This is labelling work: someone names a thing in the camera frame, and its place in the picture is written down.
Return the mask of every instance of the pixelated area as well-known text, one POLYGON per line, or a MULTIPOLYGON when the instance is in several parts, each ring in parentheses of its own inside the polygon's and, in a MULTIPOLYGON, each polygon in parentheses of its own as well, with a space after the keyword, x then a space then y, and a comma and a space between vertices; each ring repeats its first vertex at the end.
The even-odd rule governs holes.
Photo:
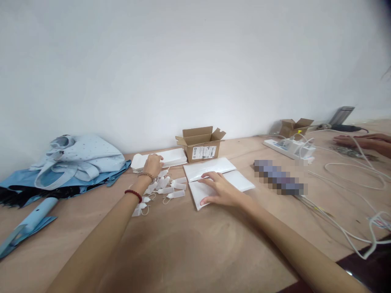
POLYGON ((280 166, 273 166, 272 160, 255 160, 254 171, 259 182, 267 184, 279 195, 307 194, 307 184, 300 183, 298 178, 291 177, 290 172, 281 171, 280 166))

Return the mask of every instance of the small cardboard box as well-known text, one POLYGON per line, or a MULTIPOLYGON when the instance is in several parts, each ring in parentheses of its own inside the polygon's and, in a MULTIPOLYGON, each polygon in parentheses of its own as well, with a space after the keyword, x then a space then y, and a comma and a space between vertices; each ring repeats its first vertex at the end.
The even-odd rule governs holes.
POLYGON ((221 139, 226 134, 219 128, 213 132, 213 126, 182 130, 183 137, 176 136, 178 145, 185 147, 189 163, 217 158, 221 139))
MULTIPOLYGON (((298 122, 295 122, 292 119, 283 119, 281 122, 282 126, 279 134, 285 136, 286 138, 290 138, 299 130, 301 130, 301 134, 305 135, 313 120, 301 118, 298 122)), ((295 140, 302 139, 301 136, 295 136, 294 138, 295 140)))

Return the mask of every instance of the white power strip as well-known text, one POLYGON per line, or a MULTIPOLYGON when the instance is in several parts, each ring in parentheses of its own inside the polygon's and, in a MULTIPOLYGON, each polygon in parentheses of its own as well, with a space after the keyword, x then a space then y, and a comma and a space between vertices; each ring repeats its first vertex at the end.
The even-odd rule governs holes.
POLYGON ((302 157, 300 159, 300 157, 298 155, 296 155, 295 153, 290 153, 288 151, 288 148, 286 148, 285 146, 278 145, 275 140, 265 140, 264 145, 266 145, 267 147, 270 147, 271 149, 274 149, 275 151, 278 151, 279 153, 282 153, 283 155, 286 155, 287 157, 290 157, 291 159, 301 160, 301 161, 307 162, 307 164, 311 164, 315 159, 312 155, 307 156, 307 157, 302 157))

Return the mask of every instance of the beaded bracelet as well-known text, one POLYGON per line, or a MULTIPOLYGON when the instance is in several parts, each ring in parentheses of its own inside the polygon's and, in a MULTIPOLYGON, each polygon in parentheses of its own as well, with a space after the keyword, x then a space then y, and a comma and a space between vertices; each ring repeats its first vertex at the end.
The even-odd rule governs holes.
POLYGON ((138 203, 141 203, 143 201, 143 198, 141 197, 141 195, 138 192, 136 192, 134 190, 130 190, 130 189, 125 190, 125 193, 128 193, 128 192, 133 193, 134 195, 136 195, 138 197, 138 203))

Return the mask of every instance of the hand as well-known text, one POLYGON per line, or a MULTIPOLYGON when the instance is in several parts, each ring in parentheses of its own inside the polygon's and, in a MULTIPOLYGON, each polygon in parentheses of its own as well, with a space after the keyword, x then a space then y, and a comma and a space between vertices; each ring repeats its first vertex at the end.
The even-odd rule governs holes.
POLYGON ((157 154, 149 155, 147 161, 145 162, 143 171, 151 174, 154 178, 156 178, 163 167, 163 163, 161 163, 160 160, 163 160, 162 156, 158 156, 157 154))
MULTIPOLYGON (((363 149, 374 149, 376 146, 376 141, 371 139, 359 137, 355 137, 354 139, 363 149)), ((338 145, 342 145, 345 147, 357 147, 356 143, 349 136, 336 136, 333 138, 333 141, 335 141, 338 145)))
POLYGON ((222 173, 208 172, 202 174, 201 177, 205 178, 208 176, 212 180, 200 179, 198 182, 205 183, 206 185, 213 188, 217 192, 217 196, 205 197, 201 201, 201 205, 207 203, 217 203, 224 206, 238 206, 242 202, 243 196, 247 196, 246 194, 237 190, 231 183, 229 183, 227 179, 224 178, 222 173))
POLYGON ((376 139, 376 140, 383 140, 385 142, 391 143, 391 136, 387 136, 382 133, 374 133, 374 134, 366 134, 364 136, 355 136, 355 138, 368 138, 368 139, 376 139))

